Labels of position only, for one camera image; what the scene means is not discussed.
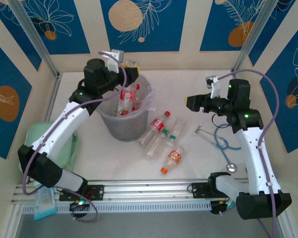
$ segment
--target plastic bottle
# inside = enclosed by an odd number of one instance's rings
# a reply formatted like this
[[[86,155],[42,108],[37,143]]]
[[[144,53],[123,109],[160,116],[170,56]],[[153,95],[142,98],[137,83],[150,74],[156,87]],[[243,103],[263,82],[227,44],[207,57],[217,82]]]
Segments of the plastic bottle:
[[[117,115],[124,116],[131,112],[136,95],[136,85],[132,83],[120,93]]]
[[[132,108],[132,112],[138,110],[141,107],[141,102],[144,99],[142,92],[140,91],[140,85],[137,84],[136,86],[136,98],[134,100],[134,105]]]
[[[165,112],[162,116],[154,119],[147,127],[144,134],[139,138],[140,146],[147,146],[155,134],[158,134],[164,127],[165,121],[170,116],[170,112]]]
[[[165,158],[163,166],[161,168],[161,172],[163,174],[166,174],[168,171],[173,169],[181,160],[183,152],[184,149],[182,146],[175,146],[174,149],[172,149],[170,154],[167,156],[167,158]]]
[[[183,132],[186,123],[187,121],[184,118],[177,118],[177,120],[175,120],[172,131],[169,134],[169,138],[167,140],[168,146],[173,147],[175,145],[175,139],[178,138],[179,135]]]
[[[163,129],[161,135],[157,135],[157,137],[149,143],[146,150],[146,155],[148,158],[154,158],[160,153],[168,133],[169,131],[167,129]]]

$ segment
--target blue package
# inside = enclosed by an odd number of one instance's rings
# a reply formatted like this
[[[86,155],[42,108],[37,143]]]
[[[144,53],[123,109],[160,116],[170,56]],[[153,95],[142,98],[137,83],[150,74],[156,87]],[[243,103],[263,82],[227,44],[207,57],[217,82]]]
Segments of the blue package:
[[[41,186],[40,183],[35,182],[34,187]],[[56,213],[56,205],[54,199],[54,188],[42,187],[35,194],[35,212],[34,220],[37,221],[44,217],[50,216]]]

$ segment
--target orange bottle cap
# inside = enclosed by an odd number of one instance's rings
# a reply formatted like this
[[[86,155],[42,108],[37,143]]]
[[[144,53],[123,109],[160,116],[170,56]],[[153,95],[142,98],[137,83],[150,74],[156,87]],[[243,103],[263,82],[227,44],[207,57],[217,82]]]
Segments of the orange bottle cap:
[[[168,172],[168,170],[167,170],[166,168],[162,168],[160,171],[161,171],[163,174],[166,174],[166,173]]]

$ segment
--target light green container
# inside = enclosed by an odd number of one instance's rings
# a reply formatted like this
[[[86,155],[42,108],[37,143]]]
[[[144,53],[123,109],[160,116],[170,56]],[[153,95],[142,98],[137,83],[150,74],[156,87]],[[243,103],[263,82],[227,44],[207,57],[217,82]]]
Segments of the light green container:
[[[52,124],[53,122],[39,122],[30,126],[26,134],[24,144],[26,146],[30,146],[34,141],[40,138],[40,136],[42,136]],[[77,132],[75,131],[60,150],[55,164],[64,170],[72,172],[75,165],[78,144],[79,140]]]

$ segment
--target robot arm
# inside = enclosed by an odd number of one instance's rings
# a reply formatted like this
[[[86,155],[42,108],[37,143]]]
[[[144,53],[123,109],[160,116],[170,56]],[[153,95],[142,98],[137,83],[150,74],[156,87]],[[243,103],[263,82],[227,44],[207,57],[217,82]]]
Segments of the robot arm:
[[[18,150],[19,160],[23,172],[33,155],[34,151],[43,145],[35,156],[28,175],[45,187],[61,187],[85,196],[87,180],[61,169],[55,164],[62,146],[73,132],[95,111],[101,102],[81,105],[85,102],[101,99],[102,95],[109,90],[114,90],[124,82],[121,69],[118,72],[109,71],[101,59],[91,59],[84,68],[84,79],[78,84],[62,114],[56,119],[51,127],[31,146],[22,145]],[[126,86],[135,82],[139,76],[136,67],[125,68],[127,74]]]
[[[207,78],[207,84],[212,89],[219,88],[219,84],[212,78]],[[292,202],[289,193],[282,193],[273,173],[264,140],[261,150],[268,168],[270,183],[267,177],[263,161],[259,153],[259,141],[263,132],[263,122],[257,110],[250,109],[250,85],[247,80],[232,79],[229,82],[227,99],[214,97],[214,93],[188,97],[186,106],[198,112],[203,107],[203,112],[214,112],[218,116],[226,116],[226,121],[231,125],[233,133],[245,154],[245,163],[249,177],[249,187],[232,179],[229,174],[216,176],[215,185],[218,191],[223,192],[236,202],[238,213],[243,219],[272,217],[272,203],[269,186],[272,187],[276,201],[277,215],[282,213]]]

